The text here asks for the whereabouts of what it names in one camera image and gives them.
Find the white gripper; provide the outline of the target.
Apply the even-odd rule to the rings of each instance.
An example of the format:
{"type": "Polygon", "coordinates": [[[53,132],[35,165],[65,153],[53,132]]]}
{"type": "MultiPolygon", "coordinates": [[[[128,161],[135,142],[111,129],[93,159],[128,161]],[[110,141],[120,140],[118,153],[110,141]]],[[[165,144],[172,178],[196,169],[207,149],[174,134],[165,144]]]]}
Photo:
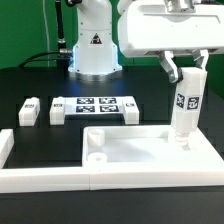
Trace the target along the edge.
{"type": "Polygon", "coordinates": [[[169,12],[164,0],[136,0],[118,20],[119,48],[125,57],[158,56],[170,83],[183,79],[174,55],[192,52],[202,70],[210,54],[224,53],[224,5],[199,4],[193,12],[169,12]]]}

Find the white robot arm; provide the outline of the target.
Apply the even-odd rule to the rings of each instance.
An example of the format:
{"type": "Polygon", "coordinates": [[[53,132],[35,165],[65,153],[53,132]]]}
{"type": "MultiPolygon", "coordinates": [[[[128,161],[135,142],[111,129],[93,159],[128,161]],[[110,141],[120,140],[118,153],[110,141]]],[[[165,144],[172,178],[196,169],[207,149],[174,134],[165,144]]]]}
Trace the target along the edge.
{"type": "Polygon", "coordinates": [[[201,69],[208,56],[224,53],[224,5],[201,0],[119,0],[118,42],[112,41],[109,0],[66,0],[78,11],[72,72],[108,75],[118,55],[157,57],[174,83],[182,78],[175,56],[191,55],[201,69]]]}

